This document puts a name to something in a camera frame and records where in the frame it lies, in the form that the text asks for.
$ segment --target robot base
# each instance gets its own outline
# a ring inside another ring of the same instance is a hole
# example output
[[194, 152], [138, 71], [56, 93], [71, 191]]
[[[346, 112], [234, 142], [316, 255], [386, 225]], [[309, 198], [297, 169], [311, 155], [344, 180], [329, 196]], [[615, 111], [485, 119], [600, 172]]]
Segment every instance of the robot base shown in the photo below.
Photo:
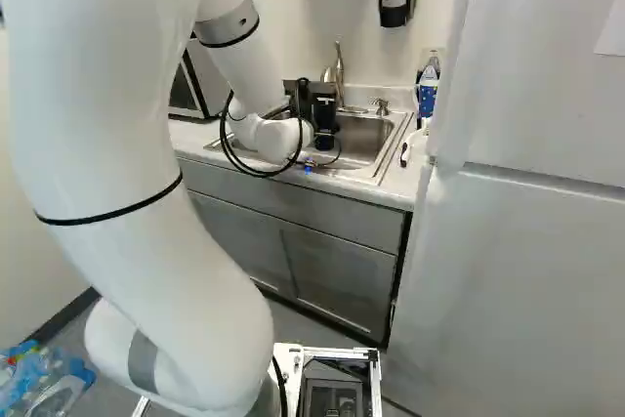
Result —
[[[330, 349], [276, 343], [286, 391], [286, 417], [382, 417], [380, 354], [376, 349]], [[279, 416], [279, 390], [273, 366], [249, 417]], [[132, 417], [142, 417], [142, 397]]]

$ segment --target faucet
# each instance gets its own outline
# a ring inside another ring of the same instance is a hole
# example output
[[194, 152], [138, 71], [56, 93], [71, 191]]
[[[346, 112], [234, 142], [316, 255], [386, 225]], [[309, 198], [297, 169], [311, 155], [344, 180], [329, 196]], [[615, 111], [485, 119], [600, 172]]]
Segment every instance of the faucet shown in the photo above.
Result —
[[382, 98], [376, 98], [373, 101], [372, 104], [378, 106], [378, 109], [375, 111], [375, 113], [378, 116], [388, 116], [389, 115], [389, 102], [388, 102], [388, 100], [384, 100]]
[[341, 43], [334, 42], [336, 48], [336, 61], [333, 65], [325, 68], [321, 74], [321, 82], [334, 83], [336, 89], [336, 106], [342, 108], [345, 105], [345, 64], [343, 63], [343, 54], [341, 54]]

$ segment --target blue label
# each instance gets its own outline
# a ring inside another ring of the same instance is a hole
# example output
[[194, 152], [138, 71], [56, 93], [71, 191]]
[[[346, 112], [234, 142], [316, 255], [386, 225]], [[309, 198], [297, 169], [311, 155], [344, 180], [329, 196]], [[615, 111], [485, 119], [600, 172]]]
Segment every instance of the blue label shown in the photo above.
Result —
[[419, 85], [419, 116], [431, 117], [437, 100], [438, 87]]

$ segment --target baseboard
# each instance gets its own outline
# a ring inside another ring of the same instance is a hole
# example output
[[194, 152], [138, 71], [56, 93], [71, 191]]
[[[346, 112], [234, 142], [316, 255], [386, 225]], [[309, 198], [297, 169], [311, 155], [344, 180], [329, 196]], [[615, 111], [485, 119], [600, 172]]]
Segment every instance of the baseboard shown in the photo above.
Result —
[[76, 298], [74, 298], [69, 305], [59, 311], [46, 321], [39, 329], [30, 334], [24, 340], [34, 339], [39, 344], [46, 344], [53, 337], [55, 337], [61, 330], [66, 327], [72, 320], [81, 315], [91, 305], [100, 298], [100, 294], [93, 287], [89, 287], [82, 292]]

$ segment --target refrigerator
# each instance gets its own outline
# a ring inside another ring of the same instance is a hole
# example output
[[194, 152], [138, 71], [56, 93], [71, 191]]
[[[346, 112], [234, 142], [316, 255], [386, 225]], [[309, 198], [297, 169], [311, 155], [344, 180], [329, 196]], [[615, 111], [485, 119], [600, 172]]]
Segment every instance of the refrigerator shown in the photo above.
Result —
[[625, 415], [625, 0], [455, 0], [383, 391]]

